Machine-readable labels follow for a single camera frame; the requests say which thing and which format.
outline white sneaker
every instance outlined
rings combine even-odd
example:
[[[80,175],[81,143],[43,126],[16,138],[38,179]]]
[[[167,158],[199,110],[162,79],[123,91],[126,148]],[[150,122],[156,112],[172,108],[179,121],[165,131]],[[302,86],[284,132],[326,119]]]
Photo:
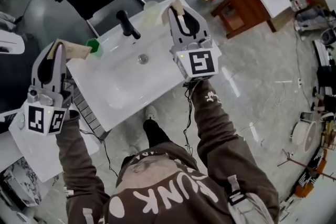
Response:
[[[158,120],[159,120],[159,118],[157,116],[157,111],[156,111],[155,107],[153,107],[152,105],[149,105],[149,106],[146,107],[145,120],[153,120],[155,122],[158,122]]]
[[[128,154],[129,154],[130,156],[132,156],[132,155],[136,155],[137,153],[139,153],[139,151],[138,151],[138,149],[137,149],[135,146],[130,146],[130,147],[128,148]]]

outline concrete floor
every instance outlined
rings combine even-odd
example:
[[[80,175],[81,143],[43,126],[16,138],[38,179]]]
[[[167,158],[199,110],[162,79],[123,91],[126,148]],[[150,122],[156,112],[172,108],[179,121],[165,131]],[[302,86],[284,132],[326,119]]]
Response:
[[[3,11],[19,16],[23,13],[27,1],[6,0],[2,2],[1,7]],[[222,72],[211,78],[211,83],[223,102],[223,108],[229,113],[237,133],[246,139],[258,165],[276,186],[280,198],[284,198],[302,169],[292,163],[278,168],[277,164],[285,160],[282,149],[294,152],[294,159],[307,163],[318,142],[317,135],[309,152],[304,153],[289,139],[300,113],[309,111],[309,105],[297,83],[299,73],[296,36],[292,24],[275,34],[271,33],[267,24],[262,24],[227,40],[218,19],[209,15],[210,10],[221,0],[212,4],[201,0],[186,1],[207,19],[212,35],[223,53],[219,59],[220,69],[225,68],[231,74],[231,79],[239,91],[237,96]],[[98,33],[103,34],[118,23],[115,14],[120,9],[127,10],[130,15],[140,11],[134,0],[114,1],[91,19]],[[57,37],[83,44],[93,36],[86,22],[66,1],[59,4],[53,0],[32,0],[18,31],[34,34],[41,47]],[[298,41],[297,44],[303,89],[311,102],[311,90],[316,82],[317,61],[309,42]],[[182,131],[188,116],[184,91],[182,86],[177,86],[153,103],[159,112],[160,126],[173,142],[182,146],[185,144]],[[123,158],[128,155],[129,145],[135,145],[139,149],[148,147],[142,130],[142,119],[143,111],[139,111],[115,127],[106,138],[111,166],[117,172]],[[250,123],[255,124],[259,142],[254,140],[248,128]],[[199,138],[194,121],[188,130],[188,138],[200,169],[206,172],[196,152]],[[105,184],[106,192],[111,194],[116,177],[109,171],[103,147],[92,159],[97,167],[98,176]],[[60,223],[59,220],[67,222],[66,199],[62,187],[63,181],[60,179],[37,208],[37,214],[48,223]]]

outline hoodie sleeve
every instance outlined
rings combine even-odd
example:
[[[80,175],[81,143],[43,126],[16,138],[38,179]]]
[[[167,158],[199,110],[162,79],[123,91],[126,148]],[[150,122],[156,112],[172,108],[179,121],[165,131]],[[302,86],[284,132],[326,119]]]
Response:
[[[222,103],[208,81],[198,83],[192,101],[198,136],[201,139],[197,151],[208,169],[209,177],[225,187],[229,186],[227,178],[237,175],[240,187],[258,195],[277,222],[278,193],[257,166],[247,143],[235,134],[233,123],[222,109]]]
[[[104,184],[79,131],[79,113],[70,111],[61,133],[56,135],[59,159],[63,167],[69,223],[98,223],[103,205],[109,200]]]

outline white sink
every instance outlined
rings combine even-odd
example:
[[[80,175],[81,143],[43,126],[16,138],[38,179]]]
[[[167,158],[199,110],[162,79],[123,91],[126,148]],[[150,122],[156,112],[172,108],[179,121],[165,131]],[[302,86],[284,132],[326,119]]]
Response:
[[[174,0],[160,5],[161,12]],[[103,55],[86,60],[71,59],[67,66],[82,95],[109,131],[147,104],[181,83],[184,78],[169,50],[173,46],[170,27],[160,24],[143,26],[143,12],[130,18],[141,38],[126,37],[120,25],[98,38]],[[139,56],[148,58],[141,64]]]

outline black shoe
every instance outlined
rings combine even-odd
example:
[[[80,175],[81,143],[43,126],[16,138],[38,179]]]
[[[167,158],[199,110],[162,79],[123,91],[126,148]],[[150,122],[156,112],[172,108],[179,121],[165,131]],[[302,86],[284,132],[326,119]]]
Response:
[[[14,24],[17,25],[21,20],[23,19],[23,16],[18,17],[15,21]]]
[[[314,88],[313,88],[313,94],[312,94],[313,97],[315,97],[316,94],[317,94],[317,89],[316,89],[316,87],[314,87]]]

